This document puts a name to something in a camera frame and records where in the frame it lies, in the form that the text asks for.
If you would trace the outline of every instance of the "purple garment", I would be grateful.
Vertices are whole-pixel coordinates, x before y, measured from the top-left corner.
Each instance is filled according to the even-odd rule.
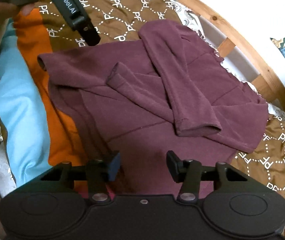
[[[49,73],[53,103],[73,118],[90,158],[119,150],[134,192],[176,195],[180,185],[167,170],[168,150],[209,166],[237,150],[251,153],[268,107],[188,27],[153,21],[139,36],[43,54],[39,61]],[[208,185],[201,184],[201,196]]]

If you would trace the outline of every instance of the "metal bolt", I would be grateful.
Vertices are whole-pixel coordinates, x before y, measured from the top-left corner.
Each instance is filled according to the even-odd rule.
[[[196,199],[196,196],[193,193],[182,193],[180,198],[184,201],[192,201]]]
[[[142,199],[142,200],[140,201],[140,203],[141,203],[141,204],[148,204],[148,200]]]
[[[98,202],[102,202],[108,199],[108,195],[105,193],[97,193],[95,195],[93,195],[93,200],[98,201]]]

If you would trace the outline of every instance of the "wooden frame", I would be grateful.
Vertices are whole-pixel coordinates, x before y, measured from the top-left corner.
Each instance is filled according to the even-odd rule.
[[[264,61],[250,43],[237,32],[223,17],[212,10],[200,0],[178,0],[181,4],[190,8],[195,14],[201,15],[215,25],[227,38],[219,45],[218,51],[222,57],[226,57],[237,46],[256,67],[260,75],[251,83],[258,92],[268,101],[278,99],[285,111],[285,87],[272,68]]]

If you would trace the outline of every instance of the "light blue garment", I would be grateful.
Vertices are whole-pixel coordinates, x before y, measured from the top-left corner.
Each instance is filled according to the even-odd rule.
[[[21,186],[51,168],[44,104],[17,47],[10,20],[0,46],[0,118],[8,131],[9,165]]]

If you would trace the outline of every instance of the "orange garment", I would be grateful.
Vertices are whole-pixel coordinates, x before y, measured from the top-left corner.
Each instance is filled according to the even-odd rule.
[[[34,9],[28,17],[22,15],[15,17],[14,27],[18,37],[18,49],[38,87],[47,113],[50,135],[49,165],[55,166],[63,161],[70,161],[73,166],[86,164],[88,157],[82,147],[76,126],[69,116],[51,103],[48,93],[49,76],[37,62],[39,54],[52,52],[48,32],[43,25],[39,10]]]

